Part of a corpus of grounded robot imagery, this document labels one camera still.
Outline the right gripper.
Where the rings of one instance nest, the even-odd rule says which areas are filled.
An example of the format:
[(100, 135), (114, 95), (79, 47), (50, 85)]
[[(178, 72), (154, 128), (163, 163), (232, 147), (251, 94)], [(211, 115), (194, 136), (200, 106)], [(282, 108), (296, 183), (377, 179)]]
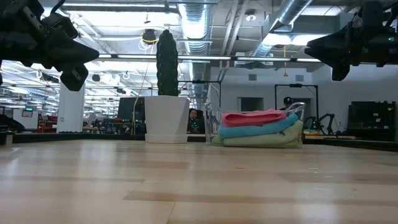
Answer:
[(366, 1), (338, 32), (311, 40), (305, 53), (332, 67), (332, 80), (342, 81), (350, 67), (373, 63), (397, 64), (397, 1), (387, 6)]

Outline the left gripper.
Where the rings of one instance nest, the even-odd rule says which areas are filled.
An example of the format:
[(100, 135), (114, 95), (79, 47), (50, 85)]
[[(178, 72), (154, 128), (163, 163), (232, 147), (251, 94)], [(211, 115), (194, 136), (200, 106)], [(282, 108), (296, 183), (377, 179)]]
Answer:
[(75, 41), (78, 32), (70, 18), (57, 13), (63, 3), (43, 18), (38, 0), (1, 0), (1, 60), (55, 68), (70, 91), (80, 91), (88, 76), (85, 63), (100, 53)]

